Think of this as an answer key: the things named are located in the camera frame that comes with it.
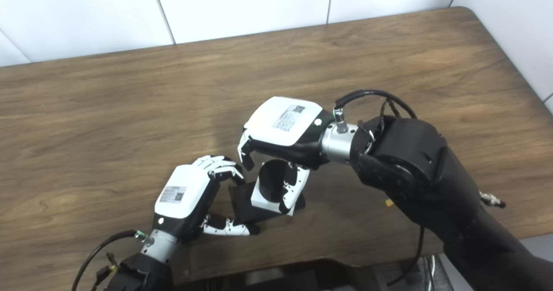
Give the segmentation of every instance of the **fingertip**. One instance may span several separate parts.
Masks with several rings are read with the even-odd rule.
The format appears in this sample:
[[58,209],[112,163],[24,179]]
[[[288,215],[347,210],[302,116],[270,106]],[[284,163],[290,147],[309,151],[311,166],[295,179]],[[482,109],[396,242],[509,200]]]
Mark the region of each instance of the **fingertip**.
[[248,229],[250,235],[257,235],[261,232],[259,226],[255,224],[246,225],[246,228]]

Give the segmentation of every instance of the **wooden table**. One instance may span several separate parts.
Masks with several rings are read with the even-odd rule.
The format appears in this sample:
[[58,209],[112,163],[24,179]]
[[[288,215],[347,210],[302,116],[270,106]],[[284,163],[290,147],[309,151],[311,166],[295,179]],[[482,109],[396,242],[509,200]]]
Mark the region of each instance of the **wooden table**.
[[[507,201],[490,212],[517,237],[553,232],[553,118],[474,14],[450,8],[1,68],[2,290],[69,289],[107,236],[149,231],[176,165],[237,159],[243,123],[271,96],[330,110],[361,88],[392,92],[434,124],[482,190]],[[356,101],[347,116],[377,116],[381,102]],[[232,216],[227,186],[211,212]],[[312,173],[305,196],[305,210],[262,223],[259,236],[203,236],[184,248],[176,282],[413,256],[418,227],[348,167]],[[140,246],[107,251],[121,260]],[[427,236],[424,253],[440,250]],[[81,289],[105,262],[91,263]]]

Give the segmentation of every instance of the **robot finger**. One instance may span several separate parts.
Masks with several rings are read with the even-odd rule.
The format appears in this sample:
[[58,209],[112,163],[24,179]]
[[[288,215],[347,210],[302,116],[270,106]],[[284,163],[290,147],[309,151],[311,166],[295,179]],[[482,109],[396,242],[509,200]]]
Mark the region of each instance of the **robot finger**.
[[296,205],[296,201],[298,201],[298,197],[307,183],[309,172],[309,169],[291,163],[288,164],[283,182],[285,192],[279,205],[281,213],[288,214],[292,207]]
[[225,156],[209,156],[208,158],[201,157],[201,158],[198,158],[196,161],[194,161],[192,165],[198,166],[200,168],[205,168],[211,165],[212,163],[215,163],[217,161],[222,161],[223,159],[225,159]]
[[248,236],[259,234],[259,226],[254,224],[238,224],[229,218],[217,215],[207,215],[202,224],[203,232],[220,236]]
[[205,169],[205,171],[209,172],[211,170],[215,170],[216,168],[234,166],[234,165],[236,165],[236,163],[233,161],[221,160],[221,161],[216,161],[212,164],[207,164],[203,168]]
[[240,173],[238,165],[215,168],[209,171],[208,175],[219,182],[232,178],[237,185],[245,183],[244,176]]
[[209,159],[209,158],[211,158],[211,155],[205,155],[205,156],[199,157],[198,159],[196,159],[196,160],[192,163],[192,165],[193,165],[193,166],[197,166],[197,165],[201,164],[203,161],[205,161],[205,160],[207,160],[207,159]]

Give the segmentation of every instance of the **black robotic arm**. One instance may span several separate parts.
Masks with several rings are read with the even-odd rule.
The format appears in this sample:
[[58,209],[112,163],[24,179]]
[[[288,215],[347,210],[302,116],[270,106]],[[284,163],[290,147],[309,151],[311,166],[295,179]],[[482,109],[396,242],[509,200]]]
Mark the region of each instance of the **black robotic arm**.
[[[343,107],[368,95],[386,98],[380,115],[347,124]],[[409,219],[434,232],[444,242],[445,254],[476,291],[553,290],[553,263],[532,256],[482,208],[482,203],[500,208],[505,203],[480,192],[445,138],[434,126],[418,120],[401,99],[379,90],[359,90],[338,99],[332,115],[313,107],[315,113],[303,117],[310,123],[301,124],[296,122],[302,114],[291,116],[290,109],[305,101],[282,98],[282,106],[275,109],[276,98],[270,108],[260,106],[245,125],[238,147],[243,161],[251,162],[249,154],[257,151],[310,169],[330,161],[349,164],[364,185],[384,191]],[[410,117],[402,118],[394,104]],[[394,116],[384,114],[386,105]],[[268,111],[282,114],[273,123],[267,119]],[[292,144],[265,137],[283,119],[296,134]]]

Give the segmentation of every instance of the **robotic hand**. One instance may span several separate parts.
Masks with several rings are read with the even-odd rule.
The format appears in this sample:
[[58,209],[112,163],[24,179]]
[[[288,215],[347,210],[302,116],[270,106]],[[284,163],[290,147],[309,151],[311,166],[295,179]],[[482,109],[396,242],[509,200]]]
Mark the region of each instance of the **robotic hand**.
[[209,155],[190,165],[176,167],[156,201],[152,234],[148,236],[130,230],[106,240],[87,258],[75,278],[72,291],[77,289],[80,277],[95,254],[119,238],[135,237],[144,243],[144,247],[119,264],[113,254],[108,253],[112,265],[96,273],[93,290],[111,272],[116,272],[105,291],[169,291],[172,289],[170,264],[182,244],[197,239],[202,233],[259,234],[256,225],[240,225],[229,218],[207,214],[221,181],[233,179],[237,185],[245,183],[240,170],[235,162],[223,156]]
[[251,152],[288,161],[279,210],[290,212],[302,193],[311,169],[328,163],[320,153],[319,141],[334,118],[313,102],[273,97],[262,104],[244,125],[238,155],[245,169],[254,164]]
[[[344,106],[367,95],[386,98],[380,115],[347,124]],[[402,118],[395,104],[410,118]],[[385,115],[387,105],[394,116]],[[442,134],[394,95],[352,92],[336,100],[332,114],[313,102],[273,97],[244,125],[238,153],[247,170],[254,151],[302,169],[316,170],[330,161],[351,165],[364,185],[384,191],[421,226],[420,238],[424,228],[432,230],[477,291],[553,290],[553,265],[533,257],[481,206],[504,208],[505,203],[479,191]]]

